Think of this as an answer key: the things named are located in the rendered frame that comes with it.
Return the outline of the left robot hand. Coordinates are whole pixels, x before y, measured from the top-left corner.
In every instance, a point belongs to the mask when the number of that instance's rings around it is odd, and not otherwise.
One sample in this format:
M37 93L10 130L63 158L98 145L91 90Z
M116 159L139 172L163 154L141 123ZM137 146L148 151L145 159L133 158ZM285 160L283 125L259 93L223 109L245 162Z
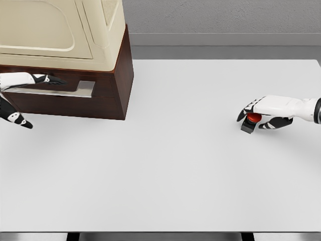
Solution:
M30 74L27 72L0 73L0 118L32 129L33 125L3 97L2 92L7 89L38 83L66 85L68 82L48 74Z

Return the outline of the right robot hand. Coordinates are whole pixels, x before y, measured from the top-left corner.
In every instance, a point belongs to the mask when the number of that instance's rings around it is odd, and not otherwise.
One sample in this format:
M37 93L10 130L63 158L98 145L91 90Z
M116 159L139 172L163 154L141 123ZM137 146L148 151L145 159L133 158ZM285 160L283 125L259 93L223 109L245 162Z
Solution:
M239 113L237 121L239 122L250 113L260 115L274 116L270 121L260 124L259 129L279 129L292 124L294 117L303 118L302 101L299 99L283 96L268 95L250 102Z

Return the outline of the beige and brown cabinet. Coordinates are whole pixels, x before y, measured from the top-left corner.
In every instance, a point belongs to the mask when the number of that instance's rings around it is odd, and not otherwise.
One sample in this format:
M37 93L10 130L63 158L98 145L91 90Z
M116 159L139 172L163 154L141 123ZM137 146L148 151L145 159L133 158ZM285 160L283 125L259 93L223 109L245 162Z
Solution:
M122 0L0 0L0 65L109 72L113 97L3 96L22 113L124 120L134 71Z

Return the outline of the red button switch black base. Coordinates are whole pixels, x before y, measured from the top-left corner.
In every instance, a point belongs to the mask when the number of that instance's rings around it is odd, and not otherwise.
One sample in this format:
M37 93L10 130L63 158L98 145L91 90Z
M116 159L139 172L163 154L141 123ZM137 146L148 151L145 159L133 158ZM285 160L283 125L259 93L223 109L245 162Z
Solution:
M241 130L251 134L253 133L256 124L262 120L262 115L258 113L248 113L247 116L245 117L242 125L241 125Z

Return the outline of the brown drawer with silver handle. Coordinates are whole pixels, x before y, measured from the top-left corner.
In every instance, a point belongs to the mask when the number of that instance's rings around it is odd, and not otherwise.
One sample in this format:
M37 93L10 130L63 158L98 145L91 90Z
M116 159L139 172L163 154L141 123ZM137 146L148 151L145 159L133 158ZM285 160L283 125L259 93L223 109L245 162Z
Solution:
M71 96L113 97L111 75L109 72L74 70L44 67L0 65L1 73L28 72L30 74L49 74L68 82L66 85L29 84L7 90L7 93L37 93Z

